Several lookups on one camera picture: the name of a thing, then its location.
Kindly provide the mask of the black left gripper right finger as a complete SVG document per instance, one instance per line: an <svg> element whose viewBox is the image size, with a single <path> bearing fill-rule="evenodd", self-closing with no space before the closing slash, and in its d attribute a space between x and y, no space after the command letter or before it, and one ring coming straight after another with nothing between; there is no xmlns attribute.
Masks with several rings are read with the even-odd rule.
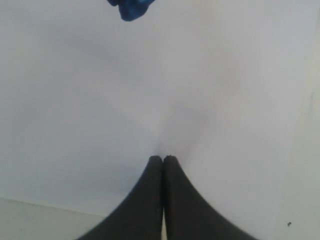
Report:
<svg viewBox="0 0 320 240"><path fill-rule="evenodd" d="M219 214L194 188L178 159L163 160L164 214L169 240L253 240Z"/></svg>

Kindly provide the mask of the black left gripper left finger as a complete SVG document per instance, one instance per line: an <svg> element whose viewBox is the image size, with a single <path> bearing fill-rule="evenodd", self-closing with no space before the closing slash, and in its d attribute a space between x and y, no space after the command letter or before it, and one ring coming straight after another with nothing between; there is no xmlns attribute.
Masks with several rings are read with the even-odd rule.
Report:
<svg viewBox="0 0 320 240"><path fill-rule="evenodd" d="M163 161L151 156L121 204L80 240L160 240L163 222Z"/></svg>

